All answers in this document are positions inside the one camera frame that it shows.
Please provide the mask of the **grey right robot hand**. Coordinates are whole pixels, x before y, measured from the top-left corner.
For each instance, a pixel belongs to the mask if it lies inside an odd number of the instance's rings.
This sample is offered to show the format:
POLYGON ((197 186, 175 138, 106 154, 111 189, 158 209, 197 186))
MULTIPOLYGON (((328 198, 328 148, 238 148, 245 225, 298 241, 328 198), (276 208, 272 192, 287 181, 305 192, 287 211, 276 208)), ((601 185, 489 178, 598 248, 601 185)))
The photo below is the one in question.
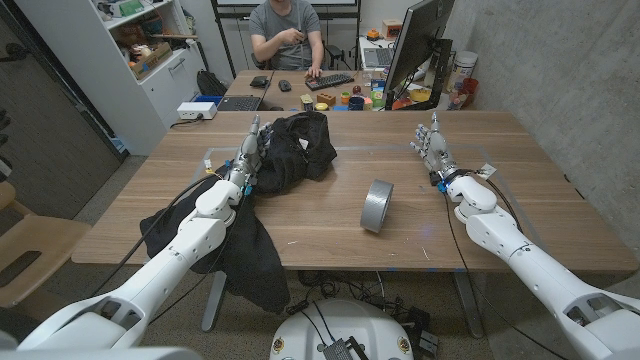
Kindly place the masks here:
POLYGON ((415 142, 410 147, 420 156, 429 172, 433 186, 447 185, 463 172, 449 152, 448 143, 440 132, 440 122, 436 112, 432 114, 431 125, 419 124, 415 130, 415 142))

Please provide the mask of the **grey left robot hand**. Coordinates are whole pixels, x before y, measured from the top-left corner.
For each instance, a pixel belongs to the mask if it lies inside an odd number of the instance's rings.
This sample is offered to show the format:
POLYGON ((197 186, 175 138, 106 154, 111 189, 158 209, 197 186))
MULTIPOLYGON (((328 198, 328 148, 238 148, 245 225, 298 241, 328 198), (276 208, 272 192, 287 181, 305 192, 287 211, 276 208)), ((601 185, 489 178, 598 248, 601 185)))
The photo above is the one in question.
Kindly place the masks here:
POLYGON ((248 135, 242 141, 230 170, 225 175, 225 180, 234 183, 238 187, 257 183, 257 172, 270 147, 273 135, 272 123, 267 122, 261 125, 260 122, 261 118, 256 114, 248 135))

